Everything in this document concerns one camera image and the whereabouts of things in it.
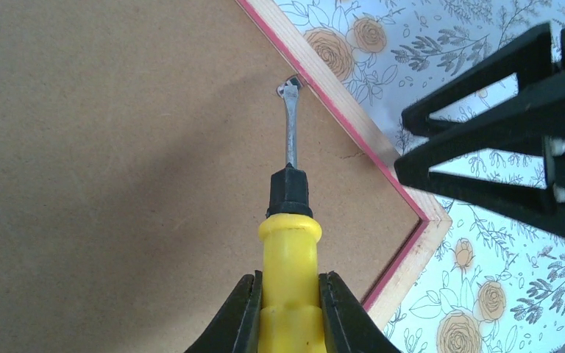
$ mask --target floral wallpaper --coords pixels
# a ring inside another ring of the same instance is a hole
[[[565,0],[276,0],[402,153],[424,141],[402,109],[526,29],[550,22],[560,54]],[[466,121],[516,94],[513,76],[438,112]],[[545,188],[538,157],[495,150],[436,170]],[[437,196],[454,224],[385,335],[405,353],[554,352],[565,342],[565,240]]]

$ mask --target metal shaft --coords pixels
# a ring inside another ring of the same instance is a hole
[[[296,85],[286,85],[282,92],[287,110],[287,164],[298,168],[298,148],[297,148],[297,120],[298,120],[298,87]]]

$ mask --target yellow screwdriver handle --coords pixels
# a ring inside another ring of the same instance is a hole
[[[259,226],[259,238],[264,247],[259,353],[326,353],[317,273],[321,226],[306,215],[279,213]]]

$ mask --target black clamp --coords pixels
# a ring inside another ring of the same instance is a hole
[[[565,29],[562,60],[551,58],[551,28],[526,31],[402,112],[404,128],[430,138],[395,162],[403,185],[469,202],[565,238]],[[516,73],[519,93],[464,123],[430,114]],[[544,158],[546,189],[506,185],[430,167],[481,149]]]
[[[378,329],[341,277],[319,275],[328,353],[399,353]],[[241,278],[202,335],[185,353],[257,353],[263,274]]]

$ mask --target fiberboard backing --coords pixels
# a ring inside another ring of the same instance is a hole
[[[241,275],[294,74],[232,1],[0,0],[0,352],[181,352]],[[361,298],[418,222],[309,91],[321,271]]]

